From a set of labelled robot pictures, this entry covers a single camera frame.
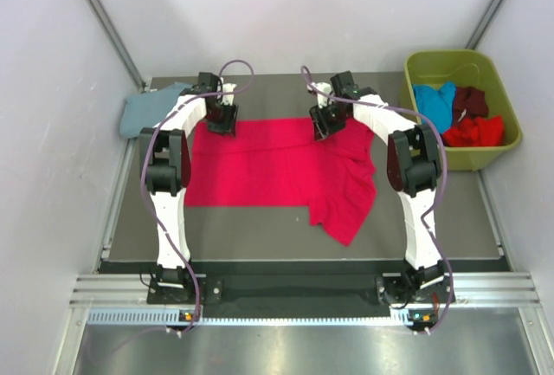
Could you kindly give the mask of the crimson red t-shirt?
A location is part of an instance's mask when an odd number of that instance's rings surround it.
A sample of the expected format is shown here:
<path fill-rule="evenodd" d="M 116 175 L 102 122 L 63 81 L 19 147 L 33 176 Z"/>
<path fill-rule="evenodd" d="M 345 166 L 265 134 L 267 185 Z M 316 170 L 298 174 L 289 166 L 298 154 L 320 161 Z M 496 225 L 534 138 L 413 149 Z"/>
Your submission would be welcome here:
<path fill-rule="evenodd" d="M 234 137 L 194 131 L 187 207 L 306 207 L 312 226 L 349 246 L 377 197 L 375 134 L 349 119 L 317 141 L 308 118 L 243 120 Z"/>

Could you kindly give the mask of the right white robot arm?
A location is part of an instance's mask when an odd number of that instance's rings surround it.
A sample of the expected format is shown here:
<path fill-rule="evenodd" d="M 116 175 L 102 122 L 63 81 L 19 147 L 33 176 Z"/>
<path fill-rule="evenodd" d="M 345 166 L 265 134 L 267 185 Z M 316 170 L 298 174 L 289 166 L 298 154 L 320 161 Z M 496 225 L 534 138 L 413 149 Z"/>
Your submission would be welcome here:
<path fill-rule="evenodd" d="M 387 178 L 403 207 L 406 269 L 395 280 L 380 281 L 378 295 L 394 309 L 425 301 L 450 270 L 435 236 L 434 210 L 446 184 L 440 134 L 419 113 L 392 107 L 374 89 L 360 87 L 349 71 L 328 82 L 314 81 L 307 67 L 300 71 L 308 92 L 317 98 L 309 110 L 317 141 L 330 138 L 353 119 L 387 146 Z"/>

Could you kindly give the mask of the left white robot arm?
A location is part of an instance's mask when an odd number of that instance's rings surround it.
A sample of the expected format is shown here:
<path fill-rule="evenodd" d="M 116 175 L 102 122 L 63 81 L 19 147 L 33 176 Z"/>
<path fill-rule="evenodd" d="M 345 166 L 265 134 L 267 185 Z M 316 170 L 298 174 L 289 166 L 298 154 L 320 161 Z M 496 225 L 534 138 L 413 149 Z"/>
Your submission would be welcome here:
<path fill-rule="evenodd" d="M 235 134 L 235 88 L 236 84 L 221 76 L 202 72 L 195 85 L 178 89 L 176 103 L 168 113 L 138 136 L 141 193 L 158 230 L 149 304 L 196 304 L 200 298 L 184 224 L 184 197 L 191 179 L 188 137 L 204 120 L 211 132 Z"/>

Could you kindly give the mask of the folded grey-blue t-shirt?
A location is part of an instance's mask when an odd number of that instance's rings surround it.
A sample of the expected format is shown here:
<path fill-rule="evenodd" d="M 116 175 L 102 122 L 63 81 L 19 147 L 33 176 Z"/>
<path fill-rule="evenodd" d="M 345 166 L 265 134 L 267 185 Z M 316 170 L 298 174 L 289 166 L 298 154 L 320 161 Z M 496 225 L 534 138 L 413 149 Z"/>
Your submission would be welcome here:
<path fill-rule="evenodd" d="M 180 94 L 189 88 L 191 84 L 175 82 L 153 92 L 129 95 L 119 123 L 119 136 L 134 139 L 143 128 L 154 127 L 176 105 Z"/>

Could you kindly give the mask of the cyan blue t-shirt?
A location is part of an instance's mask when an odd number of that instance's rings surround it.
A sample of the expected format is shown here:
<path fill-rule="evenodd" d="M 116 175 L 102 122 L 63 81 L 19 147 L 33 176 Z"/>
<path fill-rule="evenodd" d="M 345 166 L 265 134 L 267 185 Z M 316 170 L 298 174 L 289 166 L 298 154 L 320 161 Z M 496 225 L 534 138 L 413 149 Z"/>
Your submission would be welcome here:
<path fill-rule="evenodd" d="M 412 91 L 417 111 L 435 125 L 439 134 L 445 133 L 453 124 L 455 84 L 449 81 L 438 89 L 428 85 L 414 85 Z"/>

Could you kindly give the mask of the olive green plastic bin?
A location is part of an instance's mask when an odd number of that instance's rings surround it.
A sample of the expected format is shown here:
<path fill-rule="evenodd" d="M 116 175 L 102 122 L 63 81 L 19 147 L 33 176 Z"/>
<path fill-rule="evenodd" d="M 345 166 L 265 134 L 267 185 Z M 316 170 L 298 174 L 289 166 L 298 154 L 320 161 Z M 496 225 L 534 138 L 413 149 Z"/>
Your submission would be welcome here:
<path fill-rule="evenodd" d="M 493 62 L 486 55 L 471 49 L 424 50 L 410 55 L 404 63 L 399 105 L 415 111 L 414 85 L 439 87 L 447 81 L 457 87 L 482 90 L 489 114 L 501 117 L 505 126 L 501 146 L 449 147 L 446 154 L 450 171 L 481 170 L 519 144 L 523 133 Z"/>

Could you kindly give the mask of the dark maroon t-shirt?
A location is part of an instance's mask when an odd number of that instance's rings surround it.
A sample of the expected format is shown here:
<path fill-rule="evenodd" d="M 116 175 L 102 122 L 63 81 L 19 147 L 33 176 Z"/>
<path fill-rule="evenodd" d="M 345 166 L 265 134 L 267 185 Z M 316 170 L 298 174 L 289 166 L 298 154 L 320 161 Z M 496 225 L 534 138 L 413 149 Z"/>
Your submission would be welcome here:
<path fill-rule="evenodd" d="M 485 92 L 475 87 L 457 87 L 452 105 L 453 125 L 459 125 L 464 119 L 487 118 L 489 107 Z"/>

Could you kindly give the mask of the bright red t-shirt in bin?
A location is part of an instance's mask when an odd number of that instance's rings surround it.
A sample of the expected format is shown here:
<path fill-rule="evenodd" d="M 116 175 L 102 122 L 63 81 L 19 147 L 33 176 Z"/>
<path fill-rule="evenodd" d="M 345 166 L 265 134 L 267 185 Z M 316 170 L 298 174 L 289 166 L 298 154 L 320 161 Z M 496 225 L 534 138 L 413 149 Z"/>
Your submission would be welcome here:
<path fill-rule="evenodd" d="M 505 125 L 501 116 L 463 119 L 442 134 L 444 143 L 451 147 L 502 146 L 504 136 Z"/>

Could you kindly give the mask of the left corner aluminium post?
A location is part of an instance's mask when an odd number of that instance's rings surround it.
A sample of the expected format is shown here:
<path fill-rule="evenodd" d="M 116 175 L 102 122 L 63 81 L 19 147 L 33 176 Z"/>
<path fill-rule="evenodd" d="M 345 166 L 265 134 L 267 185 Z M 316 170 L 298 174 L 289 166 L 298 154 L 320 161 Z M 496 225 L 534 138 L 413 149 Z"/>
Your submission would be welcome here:
<path fill-rule="evenodd" d="M 146 82 L 133 61 L 103 2 L 101 0 L 86 0 L 86 2 L 106 34 L 107 39 L 111 43 L 127 74 L 130 76 L 138 91 L 142 92 L 145 89 Z"/>

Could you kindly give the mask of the corner aluminium post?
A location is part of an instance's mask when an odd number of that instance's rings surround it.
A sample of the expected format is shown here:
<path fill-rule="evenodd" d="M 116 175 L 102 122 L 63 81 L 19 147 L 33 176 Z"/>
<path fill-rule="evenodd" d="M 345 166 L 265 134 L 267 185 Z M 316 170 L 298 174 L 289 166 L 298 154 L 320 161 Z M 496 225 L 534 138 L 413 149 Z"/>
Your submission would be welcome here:
<path fill-rule="evenodd" d="M 103 2 L 101 0 L 86 0 L 86 2 L 106 34 L 107 39 L 111 43 L 127 74 L 130 76 L 138 91 L 142 92 L 145 89 L 146 82 L 133 61 Z"/>
<path fill-rule="evenodd" d="M 480 42 L 489 30 L 504 2 L 505 0 L 490 0 L 488 2 L 484 13 L 466 43 L 466 49 L 476 50 L 479 47 Z"/>

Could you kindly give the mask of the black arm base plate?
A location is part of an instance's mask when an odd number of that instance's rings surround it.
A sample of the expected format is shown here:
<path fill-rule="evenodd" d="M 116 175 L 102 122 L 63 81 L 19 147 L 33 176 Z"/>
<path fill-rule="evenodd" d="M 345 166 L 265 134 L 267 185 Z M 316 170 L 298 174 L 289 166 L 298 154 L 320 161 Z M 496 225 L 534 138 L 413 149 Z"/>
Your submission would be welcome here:
<path fill-rule="evenodd" d="M 445 305 L 445 282 L 409 296 L 392 275 L 210 275 L 199 281 L 205 319 L 385 317 L 390 307 Z"/>

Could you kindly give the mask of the aluminium front rail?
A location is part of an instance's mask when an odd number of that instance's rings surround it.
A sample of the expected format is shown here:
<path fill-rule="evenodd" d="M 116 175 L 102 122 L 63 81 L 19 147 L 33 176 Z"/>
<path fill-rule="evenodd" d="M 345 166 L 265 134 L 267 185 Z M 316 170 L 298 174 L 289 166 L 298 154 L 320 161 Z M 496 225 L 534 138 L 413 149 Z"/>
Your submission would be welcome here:
<path fill-rule="evenodd" d="M 70 305 L 73 307 L 148 307 L 149 289 L 136 275 L 81 275 Z M 453 306 L 538 307 L 538 292 L 527 273 L 455 273 Z"/>

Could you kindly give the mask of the right corner aluminium post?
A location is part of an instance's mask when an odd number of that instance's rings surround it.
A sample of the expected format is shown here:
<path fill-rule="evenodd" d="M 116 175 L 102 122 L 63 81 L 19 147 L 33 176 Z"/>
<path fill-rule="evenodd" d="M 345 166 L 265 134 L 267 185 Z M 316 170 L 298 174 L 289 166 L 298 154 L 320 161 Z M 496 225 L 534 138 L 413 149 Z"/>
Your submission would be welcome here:
<path fill-rule="evenodd" d="M 466 43 L 466 49 L 476 50 L 479 47 L 480 42 L 489 30 L 504 2 L 505 0 L 490 0 L 488 2 L 484 13 Z"/>

